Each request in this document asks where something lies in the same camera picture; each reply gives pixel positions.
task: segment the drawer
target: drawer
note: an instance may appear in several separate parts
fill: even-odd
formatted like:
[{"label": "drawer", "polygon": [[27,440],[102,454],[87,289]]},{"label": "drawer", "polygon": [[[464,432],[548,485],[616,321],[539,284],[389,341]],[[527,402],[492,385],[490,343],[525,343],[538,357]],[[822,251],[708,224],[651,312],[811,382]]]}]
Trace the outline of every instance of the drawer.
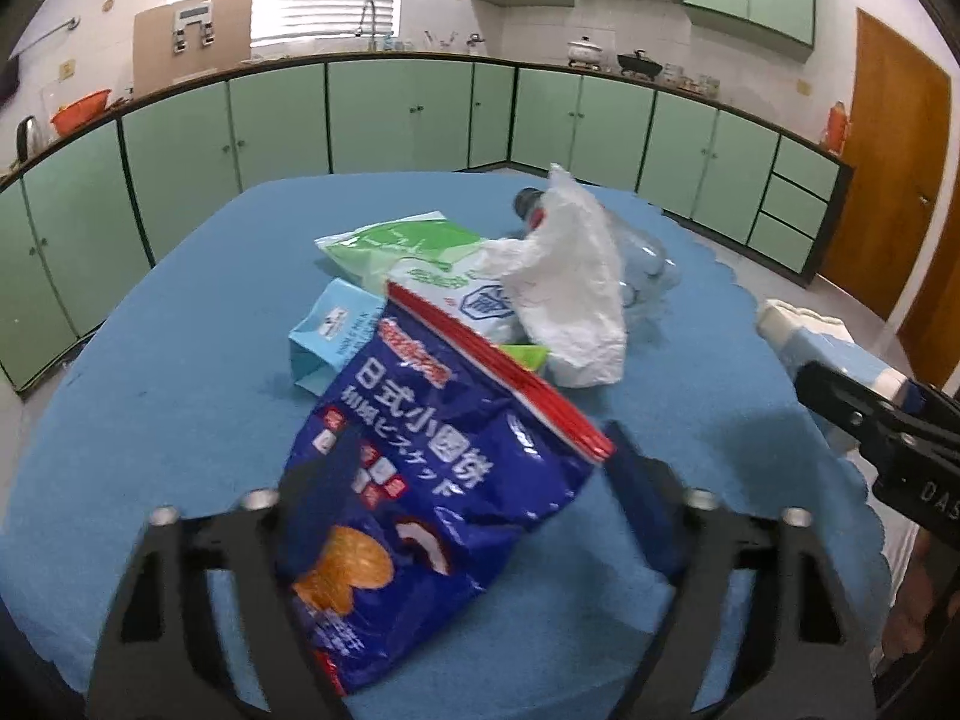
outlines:
[{"label": "drawer", "polygon": [[812,148],[801,146],[790,138],[781,137],[781,147],[776,155],[774,172],[789,178],[803,189],[824,200],[833,194],[840,166]]},{"label": "drawer", "polygon": [[776,175],[770,176],[762,208],[767,214],[805,232],[810,238],[817,237],[820,222],[827,213],[827,204],[818,196]]},{"label": "drawer", "polygon": [[799,273],[813,248],[813,239],[761,213],[748,246]]}]

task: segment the light blue milk carton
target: light blue milk carton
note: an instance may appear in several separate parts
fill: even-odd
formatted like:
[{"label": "light blue milk carton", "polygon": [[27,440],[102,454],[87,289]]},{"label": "light blue milk carton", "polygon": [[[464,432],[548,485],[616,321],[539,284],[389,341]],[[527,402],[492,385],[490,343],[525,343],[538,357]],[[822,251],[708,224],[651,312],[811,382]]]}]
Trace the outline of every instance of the light blue milk carton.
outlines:
[{"label": "light blue milk carton", "polygon": [[300,324],[290,331],[294,382],[322,395],[330,382],[373,337],[386,304],[379,295],[334,279]]}]

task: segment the biscuit picture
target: biscuit picture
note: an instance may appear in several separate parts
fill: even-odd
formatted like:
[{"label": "biscuit picture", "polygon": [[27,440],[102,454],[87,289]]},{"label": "biscuit picture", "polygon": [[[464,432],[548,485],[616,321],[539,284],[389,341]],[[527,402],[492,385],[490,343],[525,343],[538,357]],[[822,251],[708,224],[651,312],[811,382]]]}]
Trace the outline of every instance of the biscuit picture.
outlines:
[{"label": "biscuit picture", "polygon": [[375,538],[335,525],[320,560],[294,583],[294,591],[307,605],[343,617],[353,610],[354,587],[380,589],[393,577],[394,563]]}]

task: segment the plastic bottle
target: plastic bottle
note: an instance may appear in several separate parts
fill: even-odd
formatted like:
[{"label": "plastic bottle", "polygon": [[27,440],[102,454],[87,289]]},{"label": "plastic bottle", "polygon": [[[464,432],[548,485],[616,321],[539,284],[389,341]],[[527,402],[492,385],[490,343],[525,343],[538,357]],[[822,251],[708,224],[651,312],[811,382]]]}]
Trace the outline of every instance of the plastic bottle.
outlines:
[{"label": "plastic bottle", "polygon": [[[543,195],[544,190],[527,187],[514,197],[514,211],[525,222],[528,232],[544,221]],[[612,211],[604,210],[623,262],[620,295],[624,320],[630,325],[648,317],[659,306],[664,293],[680,284],[680,269],[658,239],[627,224]]]}]

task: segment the crumpled white paper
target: crumpled white paper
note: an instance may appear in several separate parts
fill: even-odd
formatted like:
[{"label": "crumpled white paper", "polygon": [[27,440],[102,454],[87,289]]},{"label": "crumpled white paper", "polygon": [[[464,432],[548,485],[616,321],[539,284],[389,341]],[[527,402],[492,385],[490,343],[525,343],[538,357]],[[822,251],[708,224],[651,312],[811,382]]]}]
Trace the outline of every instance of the crumpled white paper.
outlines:
[{"label": "crumpled white paper", "polygon": [[544,221],[522,241],[481,245],[479,271],[500,281],[531,341],[550,350],[559,386],[623,378],[623,266],[603,206],[562,167],[541,196]]}]

